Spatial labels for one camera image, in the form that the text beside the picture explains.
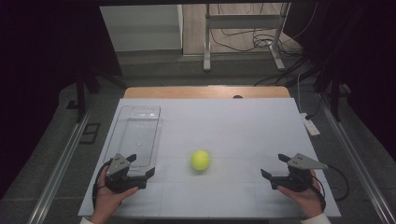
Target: clear plastic container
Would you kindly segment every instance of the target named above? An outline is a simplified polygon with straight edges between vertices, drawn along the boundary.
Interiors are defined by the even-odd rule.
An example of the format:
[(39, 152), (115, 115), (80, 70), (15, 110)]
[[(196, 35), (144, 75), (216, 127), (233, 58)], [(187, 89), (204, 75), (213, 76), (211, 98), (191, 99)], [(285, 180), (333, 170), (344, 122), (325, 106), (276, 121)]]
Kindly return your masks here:
[(110, 130), (110, 141), (104, 162), (120, 153), (127, 158), (136, 154), (128, 175), (144, 175), (155, 166), (161, 133), (161, 109), (159, 106), (127, 105), (117, 116), (116, 125)]

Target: cable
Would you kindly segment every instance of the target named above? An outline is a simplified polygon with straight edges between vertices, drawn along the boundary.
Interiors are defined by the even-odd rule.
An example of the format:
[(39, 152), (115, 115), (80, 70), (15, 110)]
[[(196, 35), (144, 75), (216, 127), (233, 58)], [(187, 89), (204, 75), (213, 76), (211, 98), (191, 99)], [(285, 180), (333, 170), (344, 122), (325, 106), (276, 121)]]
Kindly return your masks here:
[(343, 177), (343, 179), (344, 179), (344, 181), (345, 181), (345, 183), (346, 183), (346, 192), (345, 192), (345, 194), (344, 194), (342, 197), (340, 197), (340, 198), (336, 198), (336, 199), (334, 198), (336, 202), (343, 201), (343, 200), (344, 200), (345, 198), (347, 198), (347, 196), (349, 195), (349, 182), (347, 181), (347, 177), (344, 175), (343, 172), (341, 172), (340, 170), (338, 170), (338, 169), (335, 168), (334, 166), (331, 166), (331, 165), (329, 165), (329, 164), (328, 164), (328, 166), (329, 166), (331, 169), (334, 169), (334, 171), (338, 172), (338, 174), (339, 174), (341, 177)]
[[(247, 14), (251, 11), (252, 5), (253, 5), (253, 3), (250, 4), (250, 10), (247, 12)], [(219, 15), (220, 15), (220, 10), (221, 10), (221, 13), (224, 14), (224, 10), (222, 9), (221, 4), (218, 4), (218, 14), (219, 14)], [(223, 29), (220, 29), (220, 30), (221, 30), (221, 32), (222, 32), (224, 35), (241, 35), (241, 34), (244, 34), (244, 33), (253, 32), (253, 31), (245, 31), (245, 32), (238, 32), (238, 33), (234, 33), (234, 34), (225, 34)]]
[(105, 162), (105, 163), (102, 165), (102, 167), (99, 169), (99, 171), (98, 171), (98, 173), (97, 173), (97, 175), (96, 175), (95, 182), (93, 183), (93, 186), (92, 186), (92, 203), (93, 203), (93, 209), (95, 208), (95, 205), (96, 205), (96, 197), (97, 197), (98, 190), (99, 190), (99, 188), (98, 188), (99, 177), (100, 177), (100, 175), (101, 175), (103, 169), (105, 169), (106, 166), (110, 165), (111, 161), (112, 161), (112, 160)]
[(235, 48), (233, 48), (231, 46), (220, 44), (218, 41), (216, 41), (215, 37), (213, 36), (212, 29), (210, 29), (210, 34), (212, 35), (213, 41), (215, 41), (216, 44), (221, 45), (221, 46), (223, 46), (225, 48), (229, 48), (229, 49), (233, 49), (233, 50), (241, 51), (241, 52), (251, 51), (251, 50), (256, 48), (256, 47), (253, 47), (251, 49), (235, 49)]
[(247, 14), (252, 10), (252, 8), (253, 8), (253, 3), (250, 3), (250, 9), (248, 10)]
[(301, 104), (300, 104), (300, 75), (301, 75), (301, 73), (297, 76), (297, 102), (298, 102), (298, 110), (300, 111), (300, 114), (301, 114), (302, 109), (301, 109)]
[(274, 10), (274, 12), (275, 12), (275, 14), (276, 14), (277, 11), (275, 10), (273, 3), (270, 3), (270, 4), (271, 4), (271, 7), (272, 7), (272, 9)]
[(294, 38), (300, 36), (303, 32), (305, 32), (305, 30), (309, 27), (309, 25), (311, 24), (312, 20), (314, 19), (314, 16), (317, 12), (317, 8), (318, 8), (318, 3), (315, 4), (315, 8), (314, 8), (314, 12), (312, 13), (311, 19), (309, 20), (308, 24), (305, 26), (305, 28), (297, 35), (295, 35), (294, 37), (291, 37), (290, 39), (286, 40), (284, 43), (294, 40)]
[(278, 79), (277, 79), (276, 82), (274, 83), (274, 84), (277, 86), (277, 83), (279, 82), (279, 80), (280, 80), (282, 77), (284, 77), (286, 74), (288, 74), (288, 73), (294, 71), (295, 69), (297, 69), (298, 67), (300, 67), (300, 66), (305, 62), (305, 60), (306, 60), (305, 58), (301, 58), (301, 59), (299, 59), (296, 63), (294, 63), (290, 68), (288, 68), (285, 72), (283, 72), (282, 74), (280, 74), (280, 75), (275, 75), (275, 76), (272, 76), (272, 77), (266, 77), (266, 78), (264, 78), (264, 79), (261, 79), (261, 80), (257, 81), (253, 86), (257, 86), (257, 85), (259, 85), (261, 82), (264, 82), (264, 81), (266, 81), (266, 80), (268, 80), (268, 79), (271, 79), (271, 78), (274, 78), (274, 77), (278, 77)]
[(282, 9), (283, 9), (283, 5), (284, 5), (285, 3), (282, 3), (282, 6), (280, 7), (280, 11), (279, 11), (279, 13), (282, 11)]
[(290, 173), (290, 175), (292, 175), (293, 177), (299, 179), (302, 183), (305, 183), (306, 186), (311, 189), (312, 191), (314, 191), (314, 193), (318, 196), (319, 201), (320, 201), (320, 207), (322, 209), (322, 211), (324, 212), (324, 210), (326, 209), (326, 200), (325, 200), (325, 196), (326, 196), (326, 192), (323, 188), (322, 183), (314, 176), (310, 175), (310, 177), (316, 179), (318, 181), (318, 183), (320, 184), (320, 187), (323, 191), (323, 194), (320, 193), (320, 189), (317, 189), (315, 186), (313, 186), (311, 183), (308, 183), (304, 178), (300, 177), (299, 175)]
[(319, 103), (318, 103), (318, 106), (317, 106), (317, 110), (315, 111), (315, 113), (312, 114), (312, 115), (307, 115), (305, 117), (306, 119), (312, 119), (318, 113), (321, 102), (322, 102), (322, 97), (320, 97), (320, 100), (319, 100)]
[(278, 40), (277, 42), (277, 51), (285, 56), (303, 56), (305, 54), (303, 49), (294, 49), (294, 50), (285, 50), (283, 48), (283, 42)]
[(265, 47), (268, 47), (268, 46), (271, 45), (271, 42), (273, 41), (273, 39), (271, 39), (271, 38), (261, 39), (259, 37), (260, 36), (269, 36), (269, 37), (274, 38), (273, 35), (255, 35), (255, 33), (256, 33), (255, 31), (253, 32), (253, 45), (254, 45), (254, 47), (256, 47), (256, 48), (265, 48)]
[[(257, 31), (267, 31), (267, 30), (269, 30), (269, 29), (259, 29), (259, 30), (257, 30)], [(242, 34), (246, 34), (246, 33), (255, 32), (256, 30), (242, 31), (242, 32), (233, 33), (233, 34), (225, 34), (225, 33), (223, 32), (222, 29), (221, 29), (221, 31), (222, 31), (222, 33), (223, 33), (224, 35), (242, 35)]]

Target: sleeve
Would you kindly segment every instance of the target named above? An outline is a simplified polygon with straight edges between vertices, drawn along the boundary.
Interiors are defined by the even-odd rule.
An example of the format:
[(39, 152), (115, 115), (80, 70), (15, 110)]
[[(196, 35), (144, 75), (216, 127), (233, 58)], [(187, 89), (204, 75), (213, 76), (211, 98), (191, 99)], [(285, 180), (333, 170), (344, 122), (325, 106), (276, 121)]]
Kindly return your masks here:
[(81, 219), (81, 222), (79, 222), (79, 224), (93, 224), (93, 223), (91, 223), (86, 217), (83, 217)]
[(317, 217), (311, 217), (307, 220), (301, 221), (302, 224), (331, 224), (326, 214), (322, 213)]

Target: wire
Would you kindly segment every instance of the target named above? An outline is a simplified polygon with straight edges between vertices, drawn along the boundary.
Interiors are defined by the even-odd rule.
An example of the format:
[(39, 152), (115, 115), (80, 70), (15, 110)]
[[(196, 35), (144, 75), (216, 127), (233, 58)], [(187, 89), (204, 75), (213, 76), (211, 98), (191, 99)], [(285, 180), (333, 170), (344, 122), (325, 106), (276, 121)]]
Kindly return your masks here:
[(257, 85), (259, 85), (261, 82), (264, 82), (264, 81), (266, 81), (266, 80), (268, 80), (268, 79), (271, 79), (271, 78), (274, 78), (274, 77), (278, 77), (278, 79), (276, 80), (276, 82), (273, 83), (273, 84), (275, 84), (275, 85), (277, 86), (277, 83), (279, 82), (279, 80), (280, 80), (282, 77), (284, 77), (286, 74), (288, 74), (288, 73), (294, 71), (295, 69), (297, 69), (298, 67), (300, 67), (300, 66), (305, 62), (305, 60), (307, 60), (307, 58), (301, 58), (301, 59), (299, 59), (296, 63), (294, 63), (290, 68), (288, 68), (285, 72), (283, 72), (282, 74), (263, 78), (263, 79), (257, 81), (253, 86), (257, 86)]
[(298, 102), (298, 109), (301, 114), (302, 109), (301, 109), (301, 104), (300, 104), (300, 75), (301, 75), (301, 73), (297, 76), (297, 102)]
[(283, 48), (283, 44), (284, 44), (284, 42), (278, 40), (277, 48), (278, 48), (278, 52), (280, 54), (283, 54), (283, 55), (286, 55), (286, 56), (303, 56), (305, 54), (303, 49), (285, 50)]
[(274, 38), (273, 35), (255, 35), (255, 32), (253, 32), (253, 45), (254, 45), (254, 47), (256, 47), (256, 48), (265, 48), (265, 47), (268, 47), (268, 46), (271, 45), (273, 39), (271, 39), (271, 38), (261, 39), (261, 38), (259, 38), (260, 36), (269, 36), (269, 37)]
[(93, 204), (93, 208), (95, 208), (95, 205), (96, 205), (96, 197), (97, 197), (98, 190), (99, 190), (99, 188), (98, 188), (99, 177), (100, 177), (100, 175), (101, 175), (103, 169), (105, 169), (105, 167), (106, 167), (107, 165), (109, 165), (109, 164), (111, 163), (111, 161), (112, 161), (112, 160), (105, 162), (105, 163), (101, 166), (101, 168), (99, 169), (99, 171), (98, 171), (98, 173), (97, 173), (97, 175), (96, 175), (95, 182), (93, 183), (93, 186), (92, 186), (92, 204)]
[(283, 5), (284, 5), (285, 3), (282, 3), (282, 7), (280, 8), (280, 12), (282, 12), (282, 9), (283, 9)]
[(261, 79), (261, 80), (257, 81), (253, 86), (255, 87), (255, 86), (259, 85), (261, 82), (264, 82), (266, 80), (269, 80), (269, 79), (274, 78), (274, 77), (279, 77), (279, 76), (281, 76), (281, 75), (275, 75), (275, 76), (271, 76), (271, 77), (266, 77), (264, 79)]
[(326, 200), (325, 200), (326, 192), (325, 192), (325, 190), (324, 190), (324, 188), (323, 188), (322, 183), (321, 183), (316, 177), (314, 177), (314, 176), (312, 176), (312, 177), (315, 178), (315, 179), (318, 181), (318, 183), (320, 184), (320, 186), (321, 186), (321, 188), (322, 188), (322, 190), (323, 190), (323, 194), (321, 194), (321, 193), (320, 193), (320, 190), (318, 190), (317, 188), (315, 188), (315, 186), (313, 186), (312, 184), (308, 184), (308, 187), (309, 187), (310, 189), (312, 189), (312, 191), (314, 191), (314, 192), (318, 195), (319, 200), (320, 200), (321, 209), (322, 209), (322, 211), (324, 211), (324, 209), (326, 208)]
[(269, 30), (269, 29), (249, 30), (249, 31), (242, 31), (242, 32), (233, 33), (233, 34), (225, 34), (225, 33), (223, 32), (223, 29), (221, 29), (221, 31), (222, 31), (222, 33), (223, 33), (224, 35), (242, 35), (242, 34), (251, 33), (251, 32), (255, 32), (255, 31), (267, 31), (267, 30)]
[(312, 20), (314, 19), (314, 16), (315, 16), (315, 14), (317, 12), (317, 8), (318, 8), (318, 3), (315, 4), (314, 12), (312, 13), (311, 19), (309, 20), (309, 22), (305, 26), (305, 28), (299, 34), (297, 34), (294, 37), (291, 37), (290, 39), (286, 40), (285, 43), (288, 42), (288, 41), (294, 40), (294, 38), (300, 36), (301, 34), (303, 34), (305, 32), (305, 30), (309, 27), (309, 25), (311, 24)]
[(275, 10), (273, 3), (270, 3), (270, 4), (271, 4), (271, 7), (272, 7), (272, 9), (274, 10), (274, 12), (275, 12), (275, 14), (276, 14), (277, 11)]
[(346, 183), (346, 192), (344, 193), (344, 195), (343, 195), (342, 197), (340, 197), (340, 198), (336, 198), (336, 199), (334, 198), (336, 202), (343, 201), (345, 198), (347, 198), (347, 196), (349, 195), (349, 191), (350, 191), (350, 189), (349, 189), (349, 182), (347, 181), (347, 177), (344, 175), (343, 172), (341, 172), (340, 170), (338, 170), (338, 169), (335, 168), (334, 166), (331, 166), (331, 165), (329, 165), (329, 164), (328, 164), (327, 166), (329, 166), (331, 169), (334, 169), (334, 171), (338, 172), (338, 174), (339, 174), (341, 177), (343, 177), (343, 179), (344, 179), (344, 181), (345, 181), (345, 183)]
[(235, 49), (235, 48), (233, 48), (231, 46), (220, 44), (218, 41), (216, 41), (215, 37), (213, 36), (212, 29), (210, 29), (210, 34), (212, 35), (213, 41), (215, 41), (216, 44), (221, 45), (221, 46), (223, 46), (225, 48), (228, 48), (228, 49), (233, 49), (233, 50), (236, 50), (236, 51), (246, 52), (246, 51), (251, 51), (251, 50), (256, 48), (256, 47), (253, 47), (251, 49)]
[(247, 14), (252, 10), (253, 3), (250, 3), (250, 10), (247, 12)]
[[(326, 68), (326, 65), (323, 65), (323, 67), (321, 68), (321, 70), (320, 70), (320, 74), (319, 74), (319, 76), (322, 76), (323, 75), (323, 71), (325, 70), (325, 68)], [(320, 89), (322, 90), (323, 89), (323, 78), (321, 78), (320, 79)], [(319, 99), (319, 103), (318, 103), (318, 106), (317, 106), (317, 110), (315, 111), (315, 113), (314, 114), (312, 114), (312, 115), (307, 115), (305, 118), (306, 119), (312, 119), (314, 116), (316, 116), (317, 115), (317, 113), (319, 112), (319, 108), (320, 108), (320, 105), (321, 105), (321, 103), (322, 103), (322, 100), (323, 100), (323, 91), (320, 91), (320, 97), (319, 97), (320, 99)]]

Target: robotic hand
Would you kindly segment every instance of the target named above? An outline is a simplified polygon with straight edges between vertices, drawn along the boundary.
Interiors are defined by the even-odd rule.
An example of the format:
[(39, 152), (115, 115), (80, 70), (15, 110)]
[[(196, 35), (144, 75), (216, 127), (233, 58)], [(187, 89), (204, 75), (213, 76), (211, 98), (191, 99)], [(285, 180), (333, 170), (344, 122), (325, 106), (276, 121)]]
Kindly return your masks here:
[(326, 207), (324, 196), (319, 189), (313, 186), (313, 176), (311, 169), (327, 169), (328, 166), (318, 161), (314, 161), (300, 153), (297, 153), (293, 158), (278, 154), (280, 161), (288, 164), (289, 175), (287, 176), (272, 176), (262, 169), (262, 177), (271, 182), (272, 189), (277, 189), (278, 186), (291, 189), (295, 192), (302, 192), (307, 189), (312, 189), (319, 197), (322, 210)]
[(108, 167), (105, 179), (105, 186), (108, 187), (114, 193), (122, 193), (127, 189), (131, 189), (134, 187), (139, 187), (140, 189), (145, 189), (147, 185), (147, 181), (154, 176), (155, 167), (148, 170), (145, 175), (140, 176), (128, 176), (129, 166), (130, 164), (136, 160), (136, 154), (128, 158), (124, 158), (121, 154), (117, 153), (116, 156), (110, 161), (107, 161), (103, 164), (98, 175), (96, 177), (95, 183), (92, 188), (92, 202), (93, 206), (96, 203), (96, 196), (98, 191), (98, 180), (99, 176), (102, 173), (102, 170)]

